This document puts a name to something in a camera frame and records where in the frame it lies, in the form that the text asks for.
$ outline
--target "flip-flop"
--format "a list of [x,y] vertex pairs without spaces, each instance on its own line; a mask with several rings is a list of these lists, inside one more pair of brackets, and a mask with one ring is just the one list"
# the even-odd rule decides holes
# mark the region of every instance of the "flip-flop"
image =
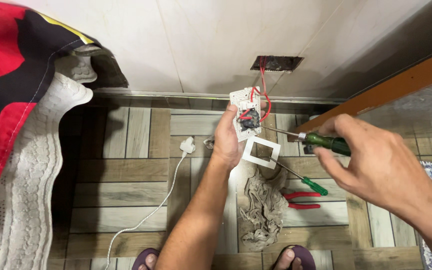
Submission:
[[145,265],[147,269],[149,269],[149,267],[146,264],[146,257],[149,254],[154,254],[156,255],[156,257],[159,257],[159,251],[154,249],[154,248],[147,248],[144,249],[143,251],[141,251],[141,253],[137,256],[136,260],[134,261],[134,264],[132,265],[131,270],[138,270],[140,265]]
[[[291,249],[294,252],[294,258],[300,258],[301,259],[301,266],[303,266],[303,270],[316,270],[316,264],[315,264],[315,259],[313,259],[313,255],[311,255],[311,252],[309,252],[308,249],[306,249],[303,246],[297,245],[297,244],[290,244],[288,246],[286,246],[281,253],[279,254],[276,262],[273,265],[273,269],[276,266],[276,264],[279,262],[279,259],[281,258],[281,256],[283,255],[283,252],[289,248],[292,247]],[[292,263],[289,266],[289,268],[287,270],[291,270],[292,269]]]

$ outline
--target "green screwdriver handle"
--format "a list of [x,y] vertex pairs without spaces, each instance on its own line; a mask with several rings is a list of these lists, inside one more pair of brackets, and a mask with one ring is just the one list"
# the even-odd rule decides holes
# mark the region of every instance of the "green screwdriver handle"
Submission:
[[306,142],[316,146],[322,146],[330,149],[334,153],[350,157],[351,150],[344,138],[333,138],[318,135],[316,133],[308,133],[306,135]]
[[301,182],[307,184],[312,190],[316,191],[317,193],[321,194],[321,196],[328,195],[328,191],[326,188],[321,187],[320,185],[316,184],[315,182],[311,181],[308,177],[304,176],[303,179],[301,179]]

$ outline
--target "red-handled pliers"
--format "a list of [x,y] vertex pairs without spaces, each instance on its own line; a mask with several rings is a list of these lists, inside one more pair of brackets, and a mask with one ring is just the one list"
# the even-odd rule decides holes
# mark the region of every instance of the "red-handled pliers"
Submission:
[[[321,197],[321,194],[317,192],[306,192],[306,191],[298,191],[293,192],[289,194],[283,194],[283,197],[286,200],[294,199],[296,197]],[[288,207],[297,209],[297,210],[303,210],[303,209],[315,209],[320,208],[321,205],[319,204],[297,204],[297,203],[289,203]]]

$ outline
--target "foot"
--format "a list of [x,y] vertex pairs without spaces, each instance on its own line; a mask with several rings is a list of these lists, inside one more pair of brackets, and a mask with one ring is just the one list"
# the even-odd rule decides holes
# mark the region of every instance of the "foot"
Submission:
[[153,270],[156,266],[156,261],[158,260],[158,256],[156,254],[149,254],[146,256],[146,265],[149,267],[146,267],[146,265],[141,264],[138,267],[138,270]]
[[298,257],[295,258],[294,251],[291,248],[287,248],[279,257],[273,270],[286,270],[291,266],[291,262],[293,263],[291,270],[303,270],[301,259]]

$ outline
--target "green screwdriver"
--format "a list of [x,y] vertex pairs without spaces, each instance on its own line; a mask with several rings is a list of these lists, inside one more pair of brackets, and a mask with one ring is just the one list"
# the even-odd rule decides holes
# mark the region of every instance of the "green screwdriver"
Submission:
[[311,181],[311,179],[309,179],[306,176],[301,176],[297,173],[295,173],[293,170],[291,170],[290,168],[284,166],[283,164],[281,164],[279,161],[277,161],[276,159],[269,157],[273,162],[279,164],[279,166],[285,168],[286,170],[288,170],[290,173],[292,173],[293,175],[296,175],[297,177],[299,177],[301,179],[301,182],[307,184],[312,190],[316,191],[317,193],[321,194],[321,196],[326,196],[328,195],[328,191],[326,190],[326,188],[316,184],[315,182]]
[[338,153],[338,154],[345,155],[348,157],[351,156],[350,147],[348,146],[348,144],[346,143],[344,138],[334,138],[334,137],[329,137],[329,136],[321,136],[321,135],[318,135],[314,132],[311,132],[311,133],[304,133],[304,132],[292,133],[292,132],[288,132],[288,131],[285,131],[282,129],[272,128],[272,127],[267,127],[267,126],[261,126],[261,127],[275,131],[275,132],[280,132],[280,133],[284,133],[287,135],[297,136],[299,140],[305,141],[308,144],[321,146],[321,147],[324,147],[326,149],[330,149],[334,153]]

